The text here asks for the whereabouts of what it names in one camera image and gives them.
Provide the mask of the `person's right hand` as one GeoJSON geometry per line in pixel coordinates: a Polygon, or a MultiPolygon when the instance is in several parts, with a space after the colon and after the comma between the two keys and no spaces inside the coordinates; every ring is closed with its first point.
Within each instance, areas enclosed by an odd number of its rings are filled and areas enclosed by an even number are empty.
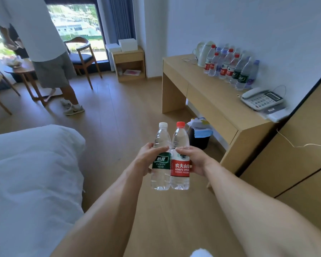
{"type": "Polygon", "coordinates": [[[206,176],[206,167],[213,160],[209,155],[207,155],[203,150],[190,146],[191,147],[191,155],[186,155],[190,158],[191,168],[190,172],[196,173],[200,176],[206,176]]]}

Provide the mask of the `red label water bottle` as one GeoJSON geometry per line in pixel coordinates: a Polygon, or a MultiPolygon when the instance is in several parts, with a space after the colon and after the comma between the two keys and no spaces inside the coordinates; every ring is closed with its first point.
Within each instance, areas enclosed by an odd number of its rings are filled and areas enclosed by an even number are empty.
{"type": "Polygon", "coordinates": [[[177,147],[189,149],[189,137],[185,122],[177,122],[177,129],[172,138],[170,186],[175,190],[188,190],[190,186],[190,158],[176,151],[177,147]]]}

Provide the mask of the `green label water bottle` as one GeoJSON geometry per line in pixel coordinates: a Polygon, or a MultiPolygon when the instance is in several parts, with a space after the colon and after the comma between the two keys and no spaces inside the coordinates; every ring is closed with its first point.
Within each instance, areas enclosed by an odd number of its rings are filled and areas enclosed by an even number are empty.
{"type": "Polygon", "coordinates": [[[168,190],[170,188],[171,138],[167,128],[166,122],[159,123],[159,130],[154,142],[156,148],[168,146],[168,150],[160,153],[152,163],[151,187],[154,190],[168,190]]]}

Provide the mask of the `person's left forearm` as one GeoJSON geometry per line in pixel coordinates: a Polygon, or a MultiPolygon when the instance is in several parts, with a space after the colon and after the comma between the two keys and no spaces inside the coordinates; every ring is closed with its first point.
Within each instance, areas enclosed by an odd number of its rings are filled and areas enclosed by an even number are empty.
{"type": "Polygon", "coordinates": [[[135,159],[75,223],[50,257],[123,257],[149,165],[135,159]]]}

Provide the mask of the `black trash bin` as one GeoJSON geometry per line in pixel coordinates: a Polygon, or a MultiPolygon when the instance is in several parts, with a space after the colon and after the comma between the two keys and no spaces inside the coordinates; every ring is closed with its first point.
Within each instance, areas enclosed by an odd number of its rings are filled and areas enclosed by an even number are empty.
{"type": "Polygon", "coordinates": [[[193,128],[191,128],[187,124],[186,124],[186,131],[187,131],[187,134],[188,134],[188,139],[189,139],[190,146],[197,147],[197,148],[199,148],[201,150],[205,150],[207,148],[209,140],[210,140],[210,137],[209,138],[198,138],[198,139],[195,138],[194,137],[193,128]]]}

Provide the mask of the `blue plastic bag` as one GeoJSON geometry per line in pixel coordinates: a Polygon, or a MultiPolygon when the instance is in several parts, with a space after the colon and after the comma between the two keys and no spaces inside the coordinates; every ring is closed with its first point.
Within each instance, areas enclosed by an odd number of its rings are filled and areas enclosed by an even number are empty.
{"type": "Polygon", "coordinates": [[[214,134],[212,129],[209,128],[193,128],[195,138],[209,138],[214,134]]]}

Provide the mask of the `white crumpled trash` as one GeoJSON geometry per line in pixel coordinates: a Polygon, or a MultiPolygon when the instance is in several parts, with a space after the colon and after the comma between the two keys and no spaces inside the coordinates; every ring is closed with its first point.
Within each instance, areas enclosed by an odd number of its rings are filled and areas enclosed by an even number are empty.
{"type": "Polygon", "coordinates": [[[195,117],[188,122],[193,129],[211,129],[210,123],[204,117],[195,117]]]}

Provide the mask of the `light wooden desk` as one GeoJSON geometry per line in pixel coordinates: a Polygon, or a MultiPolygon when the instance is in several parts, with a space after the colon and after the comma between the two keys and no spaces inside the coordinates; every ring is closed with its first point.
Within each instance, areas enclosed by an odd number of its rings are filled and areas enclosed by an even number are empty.
{"type": "Polygon", "coordinates": [[[185,108],[188,99],[228,143],[222,166],[235,174],[246,170],[275,123],[246,106],[240,99],[241,91],[184,61],[192,57],[163,58],[162,113],[185,108]]]}

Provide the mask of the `grey desk telephone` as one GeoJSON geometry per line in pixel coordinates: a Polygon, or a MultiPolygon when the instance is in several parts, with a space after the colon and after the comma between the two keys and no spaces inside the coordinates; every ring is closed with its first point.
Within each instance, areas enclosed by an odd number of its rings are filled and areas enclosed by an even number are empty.
{"type": "Polygon", "coordinates": [[[240,99],[249,108],[257,112],[284,102],[284,98],[277,93],[260,87],[248,90],[242,94],[240,99]]]}

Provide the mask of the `row of water bottles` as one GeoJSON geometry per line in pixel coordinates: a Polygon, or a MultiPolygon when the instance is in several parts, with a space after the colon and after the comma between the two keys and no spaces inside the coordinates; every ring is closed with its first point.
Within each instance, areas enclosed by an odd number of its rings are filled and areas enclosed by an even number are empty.
{"type": "Polygon", "coordinates": [[[241,53],[240,50],[234,50],[228,45],[224,47],[215,45],[208,53],[203,73],[225,80],[237,88],[240,74],[250,58],[247,53],[241,53]]]}

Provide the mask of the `white booklet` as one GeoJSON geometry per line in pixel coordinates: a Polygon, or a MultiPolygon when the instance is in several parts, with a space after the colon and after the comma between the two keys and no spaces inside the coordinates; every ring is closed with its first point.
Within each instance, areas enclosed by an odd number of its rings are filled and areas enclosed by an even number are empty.
{"type": "Polygon", "coordinates": [[[268,119],[274,123],[278,123],[288,117],[290,115],[290,111],[283,104],[277,104],[275,106],[261,110],[259,114],[264,119],[268,119]]]}

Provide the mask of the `large white box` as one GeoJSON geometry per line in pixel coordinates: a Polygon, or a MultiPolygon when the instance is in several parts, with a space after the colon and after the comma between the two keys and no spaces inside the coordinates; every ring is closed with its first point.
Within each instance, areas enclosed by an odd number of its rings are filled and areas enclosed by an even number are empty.
{"type": "Polygon", "coordinates": [[[118,43],[119,43],[119,46],[120,46],[122,52],[129,52],[129,51],[137,51],[138,50],[137,40],[134,38],[119,39],[118,43]]]}

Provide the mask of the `grey curtain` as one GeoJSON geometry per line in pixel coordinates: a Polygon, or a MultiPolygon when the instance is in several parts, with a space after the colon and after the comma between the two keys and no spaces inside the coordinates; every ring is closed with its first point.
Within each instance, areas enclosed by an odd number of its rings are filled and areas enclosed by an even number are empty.
{"type": "Polygon", "coordinates": [[[136,39],[133,0],[97,0],[106,43],[136,39]]]}

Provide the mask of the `window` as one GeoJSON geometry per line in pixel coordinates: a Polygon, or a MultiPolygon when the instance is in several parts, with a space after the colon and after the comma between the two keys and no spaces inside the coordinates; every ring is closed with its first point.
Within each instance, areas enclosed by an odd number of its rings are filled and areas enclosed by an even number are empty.
{"type": "MultiPolygon", "coordinates": [[[[98,62],[108,60],[103,33],[99,24],[99,15],[95,4],[47,4],[53,24],[63,41],[75,37],[89,40],[98,62]]],[[[6,56],[19,55],[28,57],[25,49],[12,51],[5,47],[0,34],[0,60],[6,56]]]]}

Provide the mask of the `clear plastic bag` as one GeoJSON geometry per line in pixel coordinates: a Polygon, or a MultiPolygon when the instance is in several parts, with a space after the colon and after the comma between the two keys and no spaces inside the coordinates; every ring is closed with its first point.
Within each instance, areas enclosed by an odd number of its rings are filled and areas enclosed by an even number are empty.
{"type": "Polygon", "coordinates": [[[22,63],[23,63],[23,59],[20,56],[4,56],[1,59],[2,63],[12,69],[17,69],[20,68],[22,63]]]}

